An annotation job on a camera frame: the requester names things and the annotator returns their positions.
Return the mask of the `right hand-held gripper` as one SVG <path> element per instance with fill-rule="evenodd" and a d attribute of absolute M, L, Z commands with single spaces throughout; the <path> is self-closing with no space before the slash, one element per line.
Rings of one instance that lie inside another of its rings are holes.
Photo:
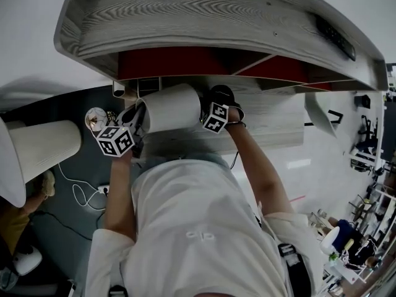
<path fill-rule="evenodd" d="M 202 128 L 219 134 L 228 122 L 228 110 L 229 106 L 227 105 L 211 102 L 208 110 L 204 113 Z"/>

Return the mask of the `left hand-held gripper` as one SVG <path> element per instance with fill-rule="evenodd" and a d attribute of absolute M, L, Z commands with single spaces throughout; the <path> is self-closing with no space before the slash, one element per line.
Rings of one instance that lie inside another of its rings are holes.
<path fill-rule="evenodd" d="M 145 117 L 145 105 L 130 106 L 118 115 L 119 126 L 105 126 L 96 136 L 101 151 L 110 157 L 122 157 L 131 151 L 134 158 L 140 158 L 144 132 L 140 128 Z"/>

